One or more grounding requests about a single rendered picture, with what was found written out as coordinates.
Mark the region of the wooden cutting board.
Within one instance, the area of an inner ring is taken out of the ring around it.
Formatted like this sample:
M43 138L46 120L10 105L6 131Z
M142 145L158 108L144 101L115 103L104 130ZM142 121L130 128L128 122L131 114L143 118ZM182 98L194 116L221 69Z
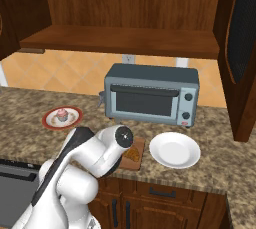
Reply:
M142 162L144 146L145 139L136 137L132 146L123 153L120 168L134 171L139 170Z

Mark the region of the red rimmed plate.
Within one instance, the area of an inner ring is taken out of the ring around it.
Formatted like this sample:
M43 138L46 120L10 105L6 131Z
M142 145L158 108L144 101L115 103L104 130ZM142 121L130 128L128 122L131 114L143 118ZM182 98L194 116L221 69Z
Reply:
M68 119L60 122L56 116L57 111L64 108L68 112ZM83 112L80 108L73 106L61 106L48 111L42 117L42 125L49 130L66 130L74 127L83 119Z

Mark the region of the white plate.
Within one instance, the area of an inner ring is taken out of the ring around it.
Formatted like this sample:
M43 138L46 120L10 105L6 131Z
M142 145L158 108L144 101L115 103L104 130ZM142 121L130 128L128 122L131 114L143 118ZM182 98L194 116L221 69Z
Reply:
M199 145L192 138L177 132L158 134L151 140L149 150L158 163L173 169L192 167L201 156Z

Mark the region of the wooden base cabinet door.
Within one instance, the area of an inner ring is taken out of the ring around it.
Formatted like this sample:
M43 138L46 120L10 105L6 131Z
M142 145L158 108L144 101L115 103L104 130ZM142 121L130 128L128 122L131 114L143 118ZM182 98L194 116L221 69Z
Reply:
M197 229L200 210L124 196L124 228L126 201L130 202L130 229Z
M114 228L112 199L117 200L118 227ZM89 204L92 215L99 221L102 229L122 229L121 190L119 180L107 177L99 180L99 191L96 198Z

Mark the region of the wooden wall cabinet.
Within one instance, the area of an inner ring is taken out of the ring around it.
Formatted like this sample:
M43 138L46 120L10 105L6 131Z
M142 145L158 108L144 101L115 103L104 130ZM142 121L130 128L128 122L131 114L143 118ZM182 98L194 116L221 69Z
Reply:
M5 0L22 48L215 59L233 0Z

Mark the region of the wooden drawer front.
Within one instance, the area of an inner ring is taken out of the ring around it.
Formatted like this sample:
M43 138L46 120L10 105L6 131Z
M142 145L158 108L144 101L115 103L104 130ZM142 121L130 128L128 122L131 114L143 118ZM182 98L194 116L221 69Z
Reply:
M197 209L202 208L206 197L204 192L146 182L137 182L137 192L143 197Z

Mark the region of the brown croissant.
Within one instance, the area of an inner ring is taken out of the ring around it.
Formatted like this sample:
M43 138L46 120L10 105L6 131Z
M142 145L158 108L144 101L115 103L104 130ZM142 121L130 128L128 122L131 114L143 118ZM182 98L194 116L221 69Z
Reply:
M136 147L131 147L123 153L123 156L127 159L131 159L134 162L138 162L140 159L139 151Z

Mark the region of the open wooden cabinet door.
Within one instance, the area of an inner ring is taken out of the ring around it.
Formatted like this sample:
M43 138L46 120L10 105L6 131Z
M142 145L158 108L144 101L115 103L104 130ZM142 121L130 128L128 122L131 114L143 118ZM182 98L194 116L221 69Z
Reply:
M233 138L247 142L256 123L256 0L219 0L213 33Z
M19 40L7 7L7 0L0 0L0 61L19 49Z

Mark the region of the grey toaster oven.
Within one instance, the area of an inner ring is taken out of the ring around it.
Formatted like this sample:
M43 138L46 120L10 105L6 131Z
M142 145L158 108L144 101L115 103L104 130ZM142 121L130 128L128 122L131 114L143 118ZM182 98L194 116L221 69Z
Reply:
M105 115L192 127L199 94L193 68L115 63L104 78Z

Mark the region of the pink frosted cupcake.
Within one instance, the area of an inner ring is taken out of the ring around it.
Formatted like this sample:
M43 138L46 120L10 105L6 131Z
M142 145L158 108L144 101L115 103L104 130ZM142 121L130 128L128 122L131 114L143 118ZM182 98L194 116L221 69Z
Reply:
M61 108L57 111L56 116L60 122L65 122L68 119L68 112L64 108Z

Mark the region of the white wall outlet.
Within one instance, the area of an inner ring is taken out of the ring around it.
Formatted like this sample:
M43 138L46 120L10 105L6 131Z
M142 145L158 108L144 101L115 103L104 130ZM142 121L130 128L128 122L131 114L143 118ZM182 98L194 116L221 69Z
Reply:
M131 54L123 54L122 55L122 62L124 64L134 64L135 63L135 56Z

